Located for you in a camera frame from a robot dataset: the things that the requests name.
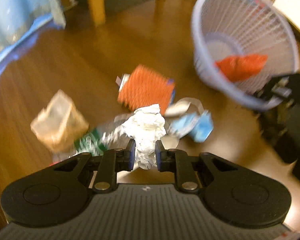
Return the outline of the red orange wrapper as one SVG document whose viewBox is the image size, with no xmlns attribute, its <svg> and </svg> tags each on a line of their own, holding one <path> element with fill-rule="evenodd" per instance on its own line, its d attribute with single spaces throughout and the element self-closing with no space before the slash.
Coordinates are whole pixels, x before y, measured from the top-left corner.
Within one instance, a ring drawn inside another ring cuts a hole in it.
<svg viewBox="0 0 300 240">
<path fill-rule="evenodd" d="M 268 60 L 267 55 L 249 54 L 233 55 L 220 61 L 215 65 L 230 82 L 239 82 L 257 75 Z"/>
</svg>

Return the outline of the white paper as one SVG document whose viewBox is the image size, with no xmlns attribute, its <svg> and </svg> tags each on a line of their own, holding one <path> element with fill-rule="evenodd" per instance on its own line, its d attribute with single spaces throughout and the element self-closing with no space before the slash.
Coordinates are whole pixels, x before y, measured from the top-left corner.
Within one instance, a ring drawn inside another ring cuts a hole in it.
<svg viewBox="0 0 300 240">
<path fill-rule="evenodd" d="M 166 135 L 165 119 L 159 104 L 138 108 L 121 127 L 135 141 L 135 162 L 139 168 L 149 170 L 156 166 L 155 143 Z"/>
</svg>

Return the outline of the clear plastic water bottle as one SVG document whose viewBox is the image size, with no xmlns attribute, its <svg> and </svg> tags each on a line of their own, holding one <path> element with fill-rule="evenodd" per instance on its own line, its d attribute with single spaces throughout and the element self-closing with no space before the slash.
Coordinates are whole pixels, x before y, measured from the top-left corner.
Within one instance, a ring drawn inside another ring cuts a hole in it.
<svg viewBox="0 0 300 240">
<path fill-rule="evenodd" d="M 113 120 L 89 130 L 68 148 L 52 155 L 52 164 L 59 163 L 79 153 L 88 152 L 93 157 L 102 156 L 106 150 L 125 148 L 129 137 L 122 131 L 122 124 L 133 114 L 117 115 Z"/>
</svg>

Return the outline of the lavender plastic mesh basket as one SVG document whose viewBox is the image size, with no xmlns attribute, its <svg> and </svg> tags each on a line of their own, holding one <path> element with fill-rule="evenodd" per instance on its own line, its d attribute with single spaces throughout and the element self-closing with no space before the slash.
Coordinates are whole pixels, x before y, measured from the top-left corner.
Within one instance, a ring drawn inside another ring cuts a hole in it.
<svg viewBox="0 0 300 240">
<path fill-rule="evenodd" d="M 197 0 L 191 34 L 194 67 L 206 85 L 254 110 L 267 111 L 281 103 L 276 97 L 254 97 L 272 77 L 299 68 L 295 36 L 270 0 Z M 249 54 L 267 55 L 268 60 L 257 75 L 245 81 L 228 81 L 215 65 L 228 56 Z"/>
</svg>

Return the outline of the brown paper bag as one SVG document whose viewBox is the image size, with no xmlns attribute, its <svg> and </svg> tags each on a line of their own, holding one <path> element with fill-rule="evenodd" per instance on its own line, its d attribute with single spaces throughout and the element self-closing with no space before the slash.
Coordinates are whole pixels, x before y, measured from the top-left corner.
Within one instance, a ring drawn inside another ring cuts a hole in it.
<svg viewBox="0 0 300 240">
<path fill-rule="evenodd" d="M 30 124 L 37 139 L 51 152 L 66 152 L 89 129 L 73 100 L 59 90 Z"/>
</svg>

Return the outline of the blue face mask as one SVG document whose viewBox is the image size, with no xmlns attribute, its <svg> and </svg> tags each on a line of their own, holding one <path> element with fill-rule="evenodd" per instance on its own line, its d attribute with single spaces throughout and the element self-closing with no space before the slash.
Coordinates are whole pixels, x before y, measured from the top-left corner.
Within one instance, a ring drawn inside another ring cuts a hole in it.
<svg viewBox="0 0 300 240">
<path fill-rule="evenodd" d="M 173 120 L 168 127 L 168 134 L 181 139 L 189 135 L 196 143 L 204 142 L 213 131 L 213 121 L 209 111 L 201 115 L 196 112 L 185 114 Z"/>
</svg>

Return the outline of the orange foam fruit net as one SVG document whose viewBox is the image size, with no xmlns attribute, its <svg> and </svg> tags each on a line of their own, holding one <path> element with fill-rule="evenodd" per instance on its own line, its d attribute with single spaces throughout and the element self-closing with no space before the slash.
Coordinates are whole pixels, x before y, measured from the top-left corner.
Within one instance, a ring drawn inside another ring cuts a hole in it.
<svg viewBox="0 0 300 240">
<path fill-rule="evenodd" d="M 159 104 L 160 114 L 170 105 L 175 83 L 143 65 L 137 66 L 119 91 L 117 101 L 134 111 L 141 107 Z"/>
</svg>

